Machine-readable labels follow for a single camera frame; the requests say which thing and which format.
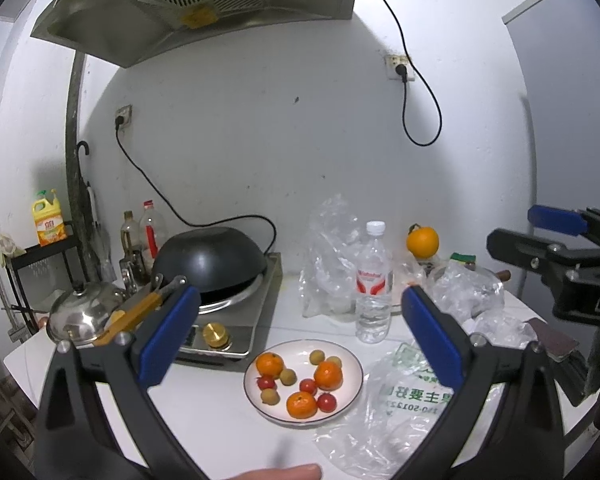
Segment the dish soap bottle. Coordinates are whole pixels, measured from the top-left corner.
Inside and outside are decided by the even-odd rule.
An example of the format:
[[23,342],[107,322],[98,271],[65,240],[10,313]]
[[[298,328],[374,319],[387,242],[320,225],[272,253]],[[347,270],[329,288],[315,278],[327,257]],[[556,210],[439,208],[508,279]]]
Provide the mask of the dish soap bottle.
[[164,218],[154,209],[154,201],[144,202],[144,214],[140,219],[142,260],[147,272],[151,272],[158,251],[167,241],[167,228]]
[[31,214],[33,215],[33,221],[36,223],[40,247],[52,244],[53,242],[59,242],[67,237],[56,190],[52,189],[51,193],[54,196],[52,201],[49,202],[46,197],[46,191],[40,191],[38,199],[31,207]]

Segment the metal screw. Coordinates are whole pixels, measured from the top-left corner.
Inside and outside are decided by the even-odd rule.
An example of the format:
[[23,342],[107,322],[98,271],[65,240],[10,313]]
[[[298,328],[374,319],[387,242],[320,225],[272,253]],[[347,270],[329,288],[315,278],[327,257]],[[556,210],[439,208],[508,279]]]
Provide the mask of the metal screw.
[[567,270],[567,272],[564,273],[564,275],[567,277],[567,280],[569,280],[570,282],[575,282],[580,275],[578,274],[577,270]]
[[126,346],[131,343],[131,334],[129,332],[118,332],[113,341],[116,345]]
[[63,339],[56,345],[56,350],[58,350],[61,354],[66,354],[71,349],[71,341],[67,339]]
[[473,346],[485,346],[489,341],[479,332],[474,332],[469,336],[469,341]]
[[532,341],[531,342],[531,349],[535,354],[542,354],[544,353],[544,345],[541,342],[538,341]]

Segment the orange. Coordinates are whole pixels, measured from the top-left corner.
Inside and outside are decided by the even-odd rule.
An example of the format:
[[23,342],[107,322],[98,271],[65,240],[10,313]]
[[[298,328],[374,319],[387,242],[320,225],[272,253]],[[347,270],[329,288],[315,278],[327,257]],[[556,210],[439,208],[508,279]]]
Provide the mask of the orange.
[[323,361],[315,369],[314,381],[325,392],[337,390],[342,386],[342,368],[332,361]]
[[285,368],[285,362],[278,354],[264,352],[264,354],[260,354],[256,359],[256,368],[261,375],[270,375],[273,378],[278,378]]
[[414,224],[409,228],[407,249],[413,256],[426,260],[438,252],[440,238],[433,227],[420,227]]
[[286,400],[286,410],[293,418],[309,418],[318,412],[318,403],[307,392],[296,392]]

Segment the finger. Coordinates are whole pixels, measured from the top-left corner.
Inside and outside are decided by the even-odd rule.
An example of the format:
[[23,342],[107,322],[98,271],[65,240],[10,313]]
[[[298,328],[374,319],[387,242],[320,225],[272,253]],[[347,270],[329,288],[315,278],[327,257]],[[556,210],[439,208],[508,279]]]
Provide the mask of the finger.
[[290,469],[261,469],[249,471],[232,480],[320,480],[322,469],[317,464],[301,465]]

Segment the stainless steel pot lid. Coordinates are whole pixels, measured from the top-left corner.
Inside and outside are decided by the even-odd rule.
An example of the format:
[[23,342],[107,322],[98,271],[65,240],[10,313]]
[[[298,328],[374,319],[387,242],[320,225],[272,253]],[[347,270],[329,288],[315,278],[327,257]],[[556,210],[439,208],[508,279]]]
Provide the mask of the stainless steel pot lid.
[[110,283],[74,283],[74,290],[65,292],[51,307],[46,331],[55,341],[90,343],[104,332],[111,313],[124,301],[124,290]]

